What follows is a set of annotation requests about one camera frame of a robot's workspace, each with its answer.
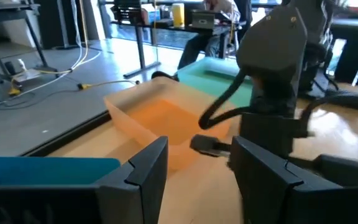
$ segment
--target orange plastic bin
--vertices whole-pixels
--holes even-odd
[[[227,120],[202,130],[198,119],[215,100],[203,92],[168,78],[156,78],[105,97],[114,126],[142,150],[159,136],[168,136],[168,166],[177,170],[191,164],[199,155],[189,148],[195,134],[224,139],[232,124]],[[233,109],[226,103],[218,113]]]

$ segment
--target person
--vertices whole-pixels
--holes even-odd
[[[234,22],[239,22],[241,15],[234,0],[204,0],[204,3],[207,10],[225,13]],[[198,34],[190,39],[183,50],[178,69],[195,62],[201,50],[204,50],[207,57],[216,57],[219,51],[219,36]]]

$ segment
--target wooden tabletop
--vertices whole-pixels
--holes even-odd
[[[305,105],[306,101],[299,100],[297,112]],[[324,105],[313,113],[310,130],[316,137],[296,139],[292,156],[314,159],[325,153],[358,160],[357,110]],[[106,123],[51,156],[118,157],[125,162],[134,153],[112,123]],[[239,189],[226,161],[200,156],[191,166],[170,175],[159,223],[242,223]]]

